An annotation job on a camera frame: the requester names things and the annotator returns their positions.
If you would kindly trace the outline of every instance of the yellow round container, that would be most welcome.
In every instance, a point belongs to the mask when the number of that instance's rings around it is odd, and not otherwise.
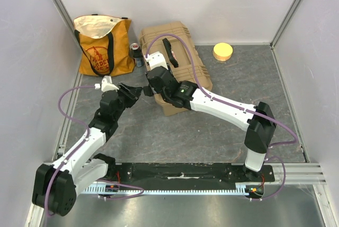
[[[233,48],[227,43],[218,43],[213,48],[213,56],[216,60],[227,61],[231,58]]]

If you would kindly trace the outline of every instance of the gray floor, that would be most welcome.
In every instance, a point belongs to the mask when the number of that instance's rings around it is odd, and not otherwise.
[[[267,185],[265,190],[270,194],[276,187]],[[222,195],[152,195],[105,202],[94,195],[80,195],[68,215],[48,219],[47,226],[325,227],[325,224],[312,186],[293,186],[284,187],[277,197],[263,202]]]
[[[213,82],[212,91],[245,103],[268,103],[276,119],[293,127],[290,111],[269,46],[234,46],[225,63],[212,55],[213,46],[197,46]],[[144,86],[146,69],[113,78],[115,84]],[[99,77],[84,76],[82,84],[99,83]],[[100,90],[81,89],[74,117],[90,122],[99,107]],[[67,139],[69,149],[84,128],[72,124]],[[155,100],[144,95],[119,119],[113,137],[98,150],[120,162],[244,162],[245,133],[236,126],[205,113],[186,111],[165,117]],[[277,128],[272,142],[291,139]],[[280,146],[271,151],[286,162],[304,162],[299,145]]]

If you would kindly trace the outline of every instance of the white connector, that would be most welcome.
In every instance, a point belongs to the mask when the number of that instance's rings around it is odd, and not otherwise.
[[[111,91],[111,90],[119,90],[119,88],[112,83],[111,76],[105,76],[101,81],[101,91]]]
[[[155,52],[151,55],[148,55],[145,58],[145,60],[149,64],[150,69],[154,69],[154,68],[159,67],[159,66],[162,66],[162,67],[168,69],[165,57],[159,51]]]

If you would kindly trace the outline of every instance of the tan plastic case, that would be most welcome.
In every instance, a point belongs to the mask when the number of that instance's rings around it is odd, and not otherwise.
[[[169,24],[163,24],[163,25],[158,25],[156,27],[147,27],[142,29],[140,35],[139,35],[139,41],[141,45],[141,50],[142,54],[146,54],[146,50],[151,43],[151,41],[158,35],[162,33],[172,33],[177,36],[179,36],[183,41],[187,44],[192,57],[193,57],[193,62],[194,62],[194,67],[195,71],[197,73],[198,80],[200,84],[206,88],[207,90],[212,89],[212,82],[210,79],[210,76],[208,74],[208,71],[204,64],[202,63],[198,52],[195,49],[195,45],[193,43],[193,40],[191,38],[190,32],[188,31],[187,27],[181,23],[181,22],[173,22]],[[172,46],[172,51],[174,52],[175,58],[179,64],[178,68],[174,68],[174,66],[170,63],[168,59],[168,55],[166,53],[165,46],[163,44],[162,39],[167,38]],[[170,36],[164,36],[155,41],[155,43],[152,45],[150,49],[150,54],[159,51],[162,53],[167,61],[167,63],[170,64],[171,70],[173,72],[174,77],[180,82],[184,80],[192,81],[196,83],[194,76],[193,76],[193,71],[192,71],[192,66],[191,66],[191,61],[188,56],[188,53],[186,52],[184,46],[182,43],[177,40],[174,37]],[[165,102],[160,94],[155,95],[155,101],[163,107],[164,114],[165,116],[171,116],[179,112],[186,111],[184,108],[176,108],[172,106],[171,104]]]

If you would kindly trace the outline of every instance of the gray mat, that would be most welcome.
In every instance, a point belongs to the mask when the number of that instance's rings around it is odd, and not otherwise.
[[[197,46],[200,58],[213,82],[212,91],[244,103],[268,103],[276,119],[293,127],[290,111],[269,46],[234,46],[225,63],[212,55],[213,46]],[[144,86],[146,68],[135,68],[131,74],[113,78],[113,83]],[[101,78],[84,76],[82,84],[100,83]],[[102,92],[81,89],[74,117],[90,122],[99,107]],[[120,162],[244,162],[245,132],[206,113],[186,111],[165,117],[154,98],[141,96],[119,119],[119,128],[98,152]],[[71,124],[66,149],[84,133]],[[272,142],[292,137],[282,128],[275,131]],[[271,151],[286,162],[304,162],[299,145],[280,146]]]

